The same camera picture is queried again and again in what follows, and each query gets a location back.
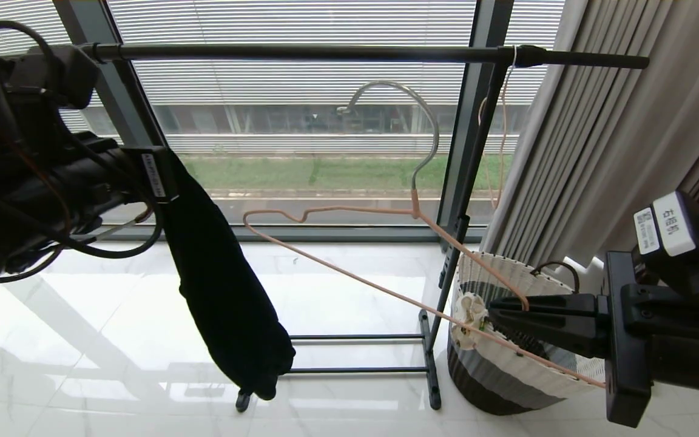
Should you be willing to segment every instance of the road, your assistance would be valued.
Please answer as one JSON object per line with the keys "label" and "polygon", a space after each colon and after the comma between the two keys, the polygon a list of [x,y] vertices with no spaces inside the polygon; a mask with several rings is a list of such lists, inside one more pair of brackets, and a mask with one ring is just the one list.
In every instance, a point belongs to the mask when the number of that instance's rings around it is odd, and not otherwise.
{"label": "road", "polygon": [[[364,208],[397,208],[408,209],[411,202],[407,198],[339,198],[330,197],[323,199],[294,197],[294,198],[274,198],[274,197],[216,197],[215,201],[220,205],[225,218],[233,225],[241,225],[241,216],[245,211],[252,209],[282,209],[291,215],[300,217],[300,213],[306,208],[315,208],[331,205],[346,205]],[[427,216],[435,219],[438,213],[439,199],[420,199],[420,208]],[[142,204],[123,205],[113,211],[106,213],[103,218],[105,224],[124,223],[131,220],[136,214],[143,210]],[[468,207],[468,215],[471,216],[472,225],[489,224],[493,216],[493,207],[486,199],[474,199]],[[254,220],[257,224],[281,225],[291,224],[282,215],[260,215]],[[422,224],[407,215],[379,215],[367,214],[353,211],[328,211],[315,213],[309,216],[308,223],[313,225],[413,225]]]}

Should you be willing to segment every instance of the white tile floor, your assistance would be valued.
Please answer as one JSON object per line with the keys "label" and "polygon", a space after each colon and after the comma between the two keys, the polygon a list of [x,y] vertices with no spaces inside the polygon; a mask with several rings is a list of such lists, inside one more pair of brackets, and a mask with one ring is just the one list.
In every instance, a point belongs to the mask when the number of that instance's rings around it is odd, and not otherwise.
{"label": "white tile floor", "polygon": [[[305,245],[350,271],[435,304],[435,245]],[[291,334],[416,332],[417,309],[264,244],[250,263]],[[0,286],[0,437],[8,435],[674,435],[699,437],[699,392],[661,385],[639,429],[604,419],[589,393],[511,418],[468,404],[437,343],[444,406],[424,376],[289,376],[270,402],[234,409],[237,388],[211,362],[156,246],[130,260],[67,252],[35,279]],[[416,345],[302,345],[295,365],[421,365]]]}

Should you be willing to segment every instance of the white sheer curtain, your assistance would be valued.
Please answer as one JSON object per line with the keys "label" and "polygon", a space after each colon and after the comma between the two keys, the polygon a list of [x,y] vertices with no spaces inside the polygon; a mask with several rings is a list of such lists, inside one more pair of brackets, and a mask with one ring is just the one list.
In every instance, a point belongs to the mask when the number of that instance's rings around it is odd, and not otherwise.
{"label": "white sheer curtain", "polygon": [[699,1],[568,0],[556,49],[651,64],[550,67],[483,249],[599,266],[635,245],[633,212],[699,192]]}

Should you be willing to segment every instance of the laundry basket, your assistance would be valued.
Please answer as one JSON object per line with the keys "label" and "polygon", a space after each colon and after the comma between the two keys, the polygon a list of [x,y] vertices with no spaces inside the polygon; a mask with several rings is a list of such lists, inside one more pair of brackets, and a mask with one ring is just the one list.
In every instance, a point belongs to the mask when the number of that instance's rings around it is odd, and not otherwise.
{"label": "laundry basket", "polygon": [[[475,252],[475,255],[526,296],[574,293],[568,285],[542,274],[540,268],[487,252]],[[578,288],[578,276],[572,272]],[[605,380],[602,359],[588,359],[515,330],[493,326],[486,319],[485,303],[507,296],[514,296],[511,290],[474,260],[461,256],[452,301],[455,318],[568,370],[601,382]],[[450,327],[447,355],[450,377],[460,393],[474,406],[494,415],[538,410],[597,389],[455,324]]]}

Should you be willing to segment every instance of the white label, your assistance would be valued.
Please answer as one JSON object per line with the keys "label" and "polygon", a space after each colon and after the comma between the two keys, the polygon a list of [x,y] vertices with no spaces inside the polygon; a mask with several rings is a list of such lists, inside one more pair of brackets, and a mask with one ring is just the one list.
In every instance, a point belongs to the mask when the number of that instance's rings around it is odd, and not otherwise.
{"label": "white label", "polygon": [[147,179],[150,180],[153,194],[156,197],[166,197],[166,190],[163,189],[161,175],[158,174],[158,166],[155,165],[155,157],[152,153],[142,153],[142,161],[144,161],[144,171],[147,172]]}
{"label": "white label", "polygon": [[684,219],[683,208],[675,192],[662,196],[652,203],[657,224],[660,225],[660,236],[663,247],[668,255],[676,257],[693,251],[694,240],[690,234],[687,221]]}
{"label": "white label", "polygon": [[660,240],[657,238],[657,226],[654,224],[652,208],[640,210],[633,215],[635,235],[638,236],[638,249],[641,255],[657,251]]}

